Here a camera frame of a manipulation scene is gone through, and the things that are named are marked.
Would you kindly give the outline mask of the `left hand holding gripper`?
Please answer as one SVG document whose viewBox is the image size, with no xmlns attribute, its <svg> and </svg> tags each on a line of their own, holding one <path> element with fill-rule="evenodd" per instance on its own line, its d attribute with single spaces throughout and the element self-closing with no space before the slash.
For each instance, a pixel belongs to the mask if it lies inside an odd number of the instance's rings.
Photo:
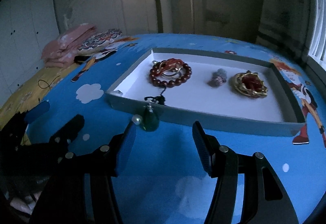
<svg viewBox="0 0 326 224">
<path fill-rule="evenodd" d="M 31 216 L 36 206 L 36 203 L 38 202 L 41 196 L 41 193 L 42 191 L 38 191 L 36 193 L 27 195 L 23 199 L 12 198 L 9 200 L 9 204 L 11 205 L 11 207 L 18 210 L 19 212 Z"/>
</svg>

